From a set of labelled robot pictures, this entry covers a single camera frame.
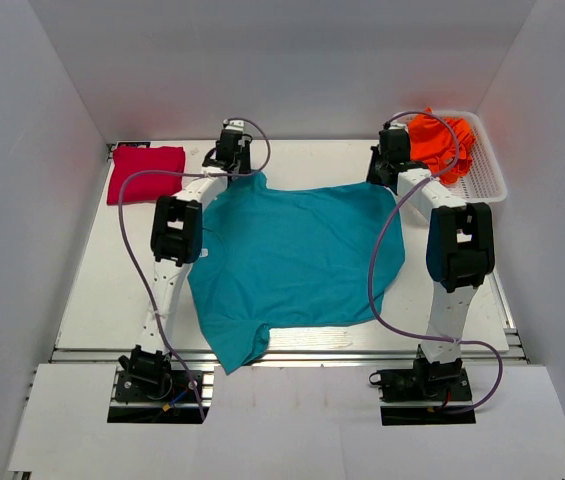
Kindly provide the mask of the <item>teal t-shirt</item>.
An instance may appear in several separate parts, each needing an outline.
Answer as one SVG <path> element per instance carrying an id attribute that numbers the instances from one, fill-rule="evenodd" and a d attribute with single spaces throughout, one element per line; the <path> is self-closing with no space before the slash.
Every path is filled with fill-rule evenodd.
<path id="1" fill-rule="evenodd" d="M 366 182 L 312 190 L 234 181 L 203 213 L 188 281 L 201 332 L 226 373 L 260 357 L 273 329 L 371 319 L 405 261 L 396 205 Z"/>

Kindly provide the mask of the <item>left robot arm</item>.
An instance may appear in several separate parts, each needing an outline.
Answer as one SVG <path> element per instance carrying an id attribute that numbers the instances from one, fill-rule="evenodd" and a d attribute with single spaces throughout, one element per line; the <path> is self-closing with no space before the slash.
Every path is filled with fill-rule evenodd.
<path id="1" fill-rule="evenodd" d="M 186 174 L 145 170 L 132 174 L 122 183 L 118 200 L 120 231 L 127 253 L 147 290 L 149 307 L 140 343 L 127 357 L 120 358 L 120 364 L 127 375 L 125 386 L 139 388 L 152 401 L 169 400 L 176 387 L 171 361 L 182 358 L 166 338 L 165 327 L 177 308 L 184 280 L 201 254 L 204 210 L 227 190 L 233 179 L 251 174 L 252 141 L 243 119 L 225 120 L 219 139 L 204 157 L 201 170 L 190 176 L 192 181 L 173 195 L 158 197 L 150 237 L 154 257 L 151 278 L 142 272 L 126 233 L 123 215 L 126 189 L 142 177 L 178 178 Z"/>

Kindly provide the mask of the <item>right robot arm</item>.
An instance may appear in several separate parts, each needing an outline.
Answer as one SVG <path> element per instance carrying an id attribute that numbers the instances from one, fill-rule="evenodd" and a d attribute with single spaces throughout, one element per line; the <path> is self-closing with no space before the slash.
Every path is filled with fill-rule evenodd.
<path id="1" fill-rule="evenodd" d="M 468 203 L 452 194 L 421 162 L 411 158 L 407 127 L 387 122 L 372 148 L 367 181 L 396 198 L 374 245 L 367 293 L 371 311 L 385 328 L 420 341 L 412 381 L 423 397 L 434 399 L 457 382 L 462 371 L 461 345 L 468 309 L 478 288 L 494 269 L 492 212 L 486 203 Z M 373 293 L 375 264 L 384 235 L 410 204 L 428 222 L 426 267 L 433 282 L 427 330 L 415 334 L 385 321 Z"/>

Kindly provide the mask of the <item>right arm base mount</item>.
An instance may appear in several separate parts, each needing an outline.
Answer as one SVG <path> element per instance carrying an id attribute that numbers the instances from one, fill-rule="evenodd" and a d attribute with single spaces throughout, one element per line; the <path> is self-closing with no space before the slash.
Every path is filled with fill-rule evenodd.
<path id="1" fill-rule="evenodd" d="M 476 423 L 472 390 L 464 368 L 456 378 L 429 383 L 420 381 L 413 368 L 377 370 L 368 380 L 379 390 L 384 427 Z"/>

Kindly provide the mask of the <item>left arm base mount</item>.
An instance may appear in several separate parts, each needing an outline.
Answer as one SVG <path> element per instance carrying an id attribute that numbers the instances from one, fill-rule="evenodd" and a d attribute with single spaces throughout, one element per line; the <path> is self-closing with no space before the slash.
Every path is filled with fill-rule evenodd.
<path id="1" fill-rule="evenodd" d="M 139 346 L 118 358 L 107 422 L 200 425 L 210 409 L 213 376 L 187 371 L 172 355 Z"/>

